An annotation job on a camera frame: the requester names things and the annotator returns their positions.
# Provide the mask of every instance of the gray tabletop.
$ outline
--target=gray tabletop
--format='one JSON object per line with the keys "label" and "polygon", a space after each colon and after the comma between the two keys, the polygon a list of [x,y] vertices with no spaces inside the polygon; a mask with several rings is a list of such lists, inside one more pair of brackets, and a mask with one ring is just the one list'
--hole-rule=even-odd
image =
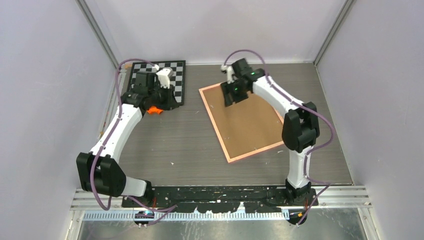
{"label": "gray tabletop", "polygon": [[[332,122],[311,63],[269,64],[268,71],[282,88],[304,102],[314,102],[318,112]],[[199,94],[200,88],[225,80],[218,65],[186,66],[185,104],[143,117],[120,157],[125,174],[154,186],[284,184],[289,173],[285,146],[227,163]],[[319,126],[317,145],[330,138],[327,125],[320,121]],[[352,183],[337,136],[331,145],[312,154],[310,176],[334,184]]]}

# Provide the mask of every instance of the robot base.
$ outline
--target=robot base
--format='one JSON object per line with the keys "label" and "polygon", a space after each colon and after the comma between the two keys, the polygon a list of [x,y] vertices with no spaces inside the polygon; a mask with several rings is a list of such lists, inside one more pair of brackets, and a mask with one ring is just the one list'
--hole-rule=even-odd
{"label": "robot base", "polygon": [[144,191],[143,196],[134,196],[135,199],[137,199],[140,203],[146,205],[146,206],[152,206],[155,199],[155,191],[152,189],[152,183],[150,181],[146,181],[146,189]]}
{"label": "robot base", "polygon": [[311,193],[311,182],[308,182],[307,185],[294,188],[290,182],[285,179],[285,198],[289,203],[302,201],[305,197]]}
{"label": "robot base", "polygon": [[[177,207],[173,210],[176,213],[234,213],[239,207],[244,207],[246,213],[280,213],[281,207],[296,206],[293,209],[297,213],[304,213],[306,205],[312,202],[316,195],[315,189],[311,188],[309,193],[289,202],[286,198],[286,188],[284,186],[263,186],[263,185],[241,185],[241,186],[156,186],[151,191],[146,190],[146,194],[153,193],[153,201],[148,201],[145,196],[138,197],[148,207],[169,208],[173,205]],[[123,208],[139,208],[131,199],[122,200]],[[293,214],[294,222],[298,214]]]}

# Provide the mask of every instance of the wood grain surface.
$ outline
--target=wood grain surface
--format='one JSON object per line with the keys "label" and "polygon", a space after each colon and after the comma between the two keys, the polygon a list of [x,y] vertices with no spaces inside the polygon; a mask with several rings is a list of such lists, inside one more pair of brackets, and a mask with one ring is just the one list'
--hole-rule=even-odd
{"label": "wood grain surface", "polygon": [[[227,162],[199,94],[200,88],[226,80],[220,66],[188,65],[186,71],[185,104],[143,117],[120,157],[125,174],[154,186],[284,184],[289,173],[289,151],[284,145]],[[268,71],[282,88],[297,99],[314,102],[332,122],[313,64],[269,64]],[[320,121],[319,126],[317,145],[330,138],[327,125]],[[334,184],[352,183],[337,136],[312,154],[310,176]]]}
{"label": "wood grain surface", "polygon": [[221,84],[199,89],[227,162],[283,144],[283,118],[265,100],[256,94],[225,107]]}

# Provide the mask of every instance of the metal floor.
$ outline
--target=metal floor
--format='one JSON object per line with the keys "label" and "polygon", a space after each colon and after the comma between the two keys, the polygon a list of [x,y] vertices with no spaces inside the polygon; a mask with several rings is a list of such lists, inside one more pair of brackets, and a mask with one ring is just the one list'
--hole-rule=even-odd
{"label": "metal floor", "polygon": [[163,221],[147,228],[131,221],[84,221],[78,239],[366,240],[367,236],[356,208],[327,208],[312,209],[299,228],[285,220]]}
{"label": "metal floor", "polygon": [[[304,102],[314,102],[318,112],[332,122],[313,64],[267,66],[281,87]],[[225,80],[218,65],[186,66],[185,104],[161,115],[143,117],[120,157],[119,165],[125,174],[151,181],[154,186],[283,185],[289,173],[285,146],[227,163],[199,94],[200,88]],[[319,123],[317,145],[330,138],[327,125]],[[310,176],[334,184],[352,183],[337,137],[331,145],[312,154]]]}

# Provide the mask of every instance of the checkerboard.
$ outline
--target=checkerboard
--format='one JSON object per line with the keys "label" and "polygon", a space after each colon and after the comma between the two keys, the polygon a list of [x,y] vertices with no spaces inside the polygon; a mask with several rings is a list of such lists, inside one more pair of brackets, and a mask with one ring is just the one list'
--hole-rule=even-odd
{"label": "checkerboard", "polygon": [[[162,68],[171,68],[173,71],[173,76],[171,77],[171,84],[175,86],[174,96],[177,103],[180,105],[184,104],[184,90],[185,90],[185,81],[186,81],[186,61],[184,60],[175,60],[175,61],[153,61],[153,64],[159,65]],[[127,91],[133,85],[133,82],[136,80],[136,73],[138,71],[142,72],[152,72],[152,67],[150,64],[143,62],[134,62],[132,64],[130,76],[130,84],[128,84]]]}

